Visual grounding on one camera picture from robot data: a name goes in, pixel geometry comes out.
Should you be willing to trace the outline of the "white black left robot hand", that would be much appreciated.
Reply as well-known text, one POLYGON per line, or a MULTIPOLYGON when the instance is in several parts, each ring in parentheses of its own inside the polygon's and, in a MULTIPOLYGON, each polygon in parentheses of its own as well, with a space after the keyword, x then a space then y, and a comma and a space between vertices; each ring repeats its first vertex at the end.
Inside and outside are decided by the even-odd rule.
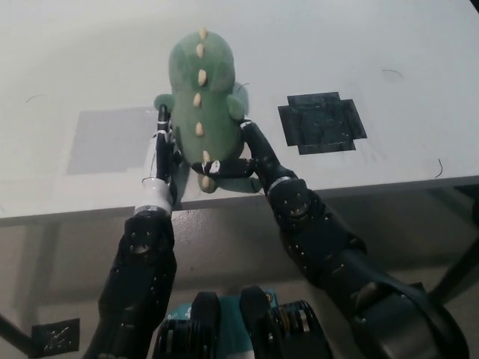
POLYGON ((134 215, 142 212, 165 212, 171 215, 177 201, 174 172, 181 158, 171 125, 171 113, 167 105, 158 109, 156 132, 149 141, 141 181, 142 197, 134 209, 134 215))

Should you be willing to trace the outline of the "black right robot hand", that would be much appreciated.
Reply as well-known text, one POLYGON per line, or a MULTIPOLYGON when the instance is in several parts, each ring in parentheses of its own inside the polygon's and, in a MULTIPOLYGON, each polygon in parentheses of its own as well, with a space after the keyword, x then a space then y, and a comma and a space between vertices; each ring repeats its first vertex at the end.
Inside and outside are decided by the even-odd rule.
POLYGON ((297 175, 284 167, 259 126, 248 118, 238 121, 241 138, 251 152, 250 159, 223 159, 196 162, 192 169, 214 180, 248 178, 256 174, 266 194, 280 182, 297 181, 297 175))

